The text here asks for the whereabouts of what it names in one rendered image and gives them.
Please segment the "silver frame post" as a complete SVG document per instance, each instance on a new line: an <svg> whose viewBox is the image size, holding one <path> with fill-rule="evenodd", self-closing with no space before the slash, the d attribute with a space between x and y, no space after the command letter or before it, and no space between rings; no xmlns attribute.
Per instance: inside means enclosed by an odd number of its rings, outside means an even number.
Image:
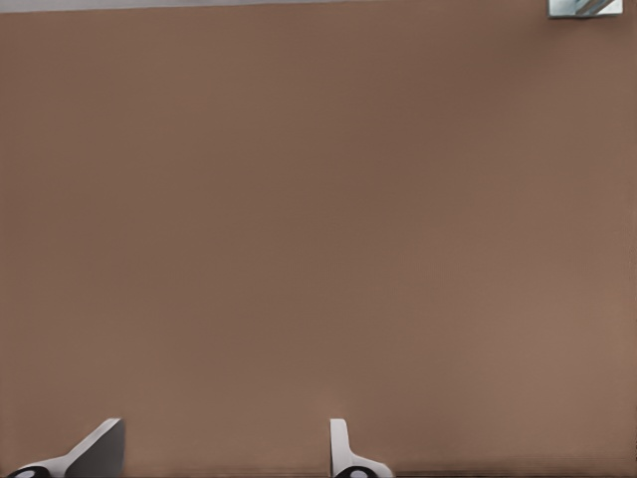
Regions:
<svg viewBox="0 0 637 478"><path fill-rule="evenodd" d="M588 19L618 16L623 13L623 0L546 0L551 19Z"/></svg>

